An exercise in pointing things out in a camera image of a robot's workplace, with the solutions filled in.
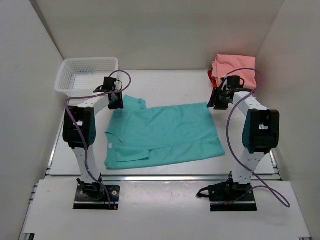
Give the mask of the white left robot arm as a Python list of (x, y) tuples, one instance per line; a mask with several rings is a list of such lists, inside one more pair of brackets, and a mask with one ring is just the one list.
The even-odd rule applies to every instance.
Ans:
[(76, 156), (80, 170), (77, 182), (83, 193), (94, 201), (110, 199), (93, 152), (97, 135), (95, 116), (105, 107), (124, 108), (122, 87), (119, 79), (106, 76), (93, 95), (74, 96), (66, 101), (62, 137)]

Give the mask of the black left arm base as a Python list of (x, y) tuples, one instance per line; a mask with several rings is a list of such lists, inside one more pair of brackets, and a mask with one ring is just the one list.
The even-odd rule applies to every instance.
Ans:
[(120, 200), (120, 185), (105, 185), (108, 191), (98, 183), (85, 183), (77, 179), (77, 189), (74, 197), (74, 210), (118, 210)]

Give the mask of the teal t shirt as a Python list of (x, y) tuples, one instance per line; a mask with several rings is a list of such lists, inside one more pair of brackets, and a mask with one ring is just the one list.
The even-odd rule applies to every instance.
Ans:
[(225, 154), (206, 102), (146, 106), (142, 98), (124, 97), (105, 135), (108, 170), (158, 167), (200, 161)]

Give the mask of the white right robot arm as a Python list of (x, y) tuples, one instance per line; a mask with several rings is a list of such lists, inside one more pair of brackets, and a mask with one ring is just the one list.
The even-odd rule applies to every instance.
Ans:
[(257, 101), (250, 89), (244, 88), (245, 80), (237, 75), (223, 77), (220, 86), (213, 88), (208, 108), (227, 110), (233, 104), (245, 116), (241, 141), (243, 152), (239, 166), (229, 175), (224, 195), (236, 200), (251, 187), (251, 178), (260, 161), (279, 143), (280, 113), (268, 109)]

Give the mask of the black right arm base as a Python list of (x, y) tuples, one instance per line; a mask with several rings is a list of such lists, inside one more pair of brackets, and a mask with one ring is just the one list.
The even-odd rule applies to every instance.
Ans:
[(196, 197), (208, 198), (211, 212), (255, 212), (258, 210), (251, 183), (240, 184), (229, 176), (226, 181), (208, 185)]

